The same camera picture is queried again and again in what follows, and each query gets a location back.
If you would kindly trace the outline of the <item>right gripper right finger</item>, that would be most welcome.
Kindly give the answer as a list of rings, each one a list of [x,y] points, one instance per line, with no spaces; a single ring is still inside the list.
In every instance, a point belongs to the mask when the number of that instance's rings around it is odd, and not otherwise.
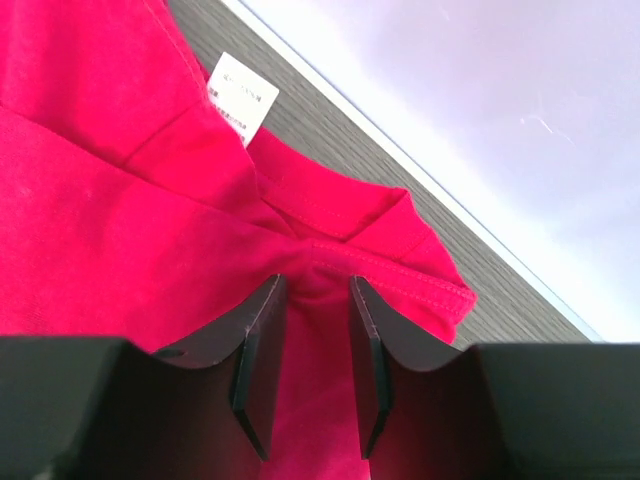
[[[635,479],[639,348],[458,350],[350,282],[361,454],[374,479]]]

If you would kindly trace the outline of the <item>red t shirt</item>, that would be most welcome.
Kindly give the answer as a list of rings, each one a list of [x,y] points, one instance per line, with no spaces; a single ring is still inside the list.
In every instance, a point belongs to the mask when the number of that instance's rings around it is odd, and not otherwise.
[[[476,296],[401,188],[240,137],[164,1],[1,5],[1,330],[155,350],[288,279],[264,479],[365,479],[349,280],[444,342]]]

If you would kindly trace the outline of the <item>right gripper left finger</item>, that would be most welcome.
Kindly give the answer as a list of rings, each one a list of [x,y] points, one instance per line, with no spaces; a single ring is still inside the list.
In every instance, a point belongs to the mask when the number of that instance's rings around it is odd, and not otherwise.
[[[275,275],[155,353],[115,337],[3,337],[2,477],[257,478],[285,330]]]

